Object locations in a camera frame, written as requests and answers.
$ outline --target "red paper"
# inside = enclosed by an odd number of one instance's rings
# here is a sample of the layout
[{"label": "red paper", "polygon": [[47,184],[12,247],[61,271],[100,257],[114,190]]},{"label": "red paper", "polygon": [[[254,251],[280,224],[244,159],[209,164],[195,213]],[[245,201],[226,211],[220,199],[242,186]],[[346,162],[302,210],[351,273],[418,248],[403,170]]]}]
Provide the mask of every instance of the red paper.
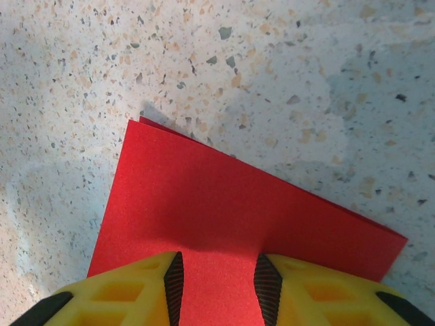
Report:
[{"label": "red paper", "polygon": [[264,325],[253,284],[261,252],[381,280],[406,243],[373,221],[142,122],[128,123],[88,275],[182,251],[181,326]]}]

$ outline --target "red cardstock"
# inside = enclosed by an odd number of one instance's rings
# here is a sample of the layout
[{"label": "red cardstock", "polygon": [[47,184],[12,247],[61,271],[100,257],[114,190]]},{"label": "red cardstock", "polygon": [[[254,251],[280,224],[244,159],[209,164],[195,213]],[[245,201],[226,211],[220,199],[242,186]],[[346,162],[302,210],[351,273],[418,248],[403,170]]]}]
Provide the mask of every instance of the red cardstock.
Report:
[{"label": "red cardstock", "polygon": [[181,251],[181,326],[263,326],[259,253],[379,281],[406,238],[147,119],[130,121],[89,276]]}]

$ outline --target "black rubber pad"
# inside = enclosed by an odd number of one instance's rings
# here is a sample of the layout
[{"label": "black rubber pad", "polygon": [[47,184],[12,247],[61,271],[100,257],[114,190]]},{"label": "black rubber pad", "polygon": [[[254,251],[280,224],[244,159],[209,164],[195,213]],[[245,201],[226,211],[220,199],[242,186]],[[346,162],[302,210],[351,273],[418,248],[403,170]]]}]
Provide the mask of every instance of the black rubber pad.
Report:
[{"label": "black rubber pad", "polygon": [[163,280],[168,306],[169,325],[178,326],[184,287],[183,255],[180,251],[175,254]]},{"label": "black rubber pad", "polygon": [[60,292],[42,299],[14,321],[11,326],[43,326],[72,298],[71,292]]},{"label": "black rubber pad", "polygon": [[283,278],[268,257],[259,255],[254,272],[254,287],[265,326],[277,324],[282,283]]},{"label": "black rubber pad", "polygon": [[401,316],[410,326],[435,326],[435,321],[426,316],[408,300],[387,292],[376,292],[384,304]]}]

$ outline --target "folded red paper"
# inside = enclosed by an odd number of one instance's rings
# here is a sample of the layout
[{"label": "folded red paper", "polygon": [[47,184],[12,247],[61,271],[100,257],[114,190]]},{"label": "folded red paper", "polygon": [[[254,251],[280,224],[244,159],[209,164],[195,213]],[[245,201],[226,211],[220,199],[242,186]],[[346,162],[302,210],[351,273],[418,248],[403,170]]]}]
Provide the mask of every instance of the folded red paper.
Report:
[{"label": "folded red paper", "polygon": [[89,276],[182,251],[180,325],[264,325],[259,253],[381,280],[406,238],[147,119],[130,121]]}]

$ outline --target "speckled floor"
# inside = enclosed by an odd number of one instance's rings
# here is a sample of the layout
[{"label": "speckled floor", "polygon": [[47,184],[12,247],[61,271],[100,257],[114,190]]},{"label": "speckled floor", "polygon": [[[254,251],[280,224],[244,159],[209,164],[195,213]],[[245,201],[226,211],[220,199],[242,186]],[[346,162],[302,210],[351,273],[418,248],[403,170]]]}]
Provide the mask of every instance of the speckled floor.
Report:
[{"label": "speckled floor", "polygon": [[1,323],[85,277],[141,112],[408,236],[385,282],[435,318],[434,12],[1,1]]}]

